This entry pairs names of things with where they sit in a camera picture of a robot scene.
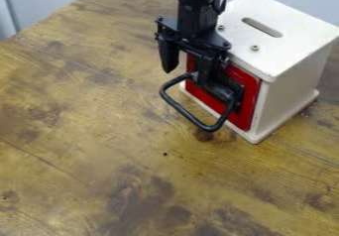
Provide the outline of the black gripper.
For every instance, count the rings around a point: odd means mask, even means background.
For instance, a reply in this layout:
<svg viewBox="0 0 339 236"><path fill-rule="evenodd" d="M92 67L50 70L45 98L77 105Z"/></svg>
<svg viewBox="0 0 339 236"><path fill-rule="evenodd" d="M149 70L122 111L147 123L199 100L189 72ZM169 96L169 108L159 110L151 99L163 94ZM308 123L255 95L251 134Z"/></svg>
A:
<svg viewBox="0 0 339 236"><path fill-rule="evenodd" d="M176 68L180 52L196 54L199 86L223 82L223 56L232 45L217 34L216 27L225 8L227 0L177 0L177 17L159 16L156 20L163 70L169 73Z"/></svg>

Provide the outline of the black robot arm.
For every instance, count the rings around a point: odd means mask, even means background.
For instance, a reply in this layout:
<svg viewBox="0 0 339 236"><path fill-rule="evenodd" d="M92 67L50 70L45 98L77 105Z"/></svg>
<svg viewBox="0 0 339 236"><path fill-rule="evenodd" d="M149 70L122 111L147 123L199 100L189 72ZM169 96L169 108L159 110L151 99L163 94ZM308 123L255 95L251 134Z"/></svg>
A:
<svg viewBox="0 0 339 236"><path fill-rule="evenodd" d="M177 18L159 16L156 20L161 67L169 73L179 64L179 53L192 54L197 57L196 83L205 85L232 47L216 31L227 0L177 0L177 3Z"/></svg>

